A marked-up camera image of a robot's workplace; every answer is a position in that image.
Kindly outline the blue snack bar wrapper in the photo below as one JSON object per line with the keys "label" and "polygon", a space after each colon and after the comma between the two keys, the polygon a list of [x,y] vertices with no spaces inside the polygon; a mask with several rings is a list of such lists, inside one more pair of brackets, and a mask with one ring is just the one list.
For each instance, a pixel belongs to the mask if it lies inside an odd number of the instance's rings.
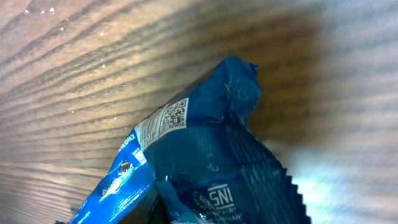
{"label": "blue snack bar wrapper", "polygon": [[257,65],[222,60],[136,125],[72,223],[117,223],[155,185],[170,223],[310,223],[287,169],[249,130]]}

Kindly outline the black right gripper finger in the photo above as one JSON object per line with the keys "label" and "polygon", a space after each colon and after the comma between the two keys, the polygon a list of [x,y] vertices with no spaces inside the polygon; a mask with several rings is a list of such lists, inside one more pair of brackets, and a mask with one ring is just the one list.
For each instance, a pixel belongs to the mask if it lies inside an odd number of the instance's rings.
{"label": "black right gripper finger", "polygon": [[169,224],[158,188],[153,185],[117,224]]}

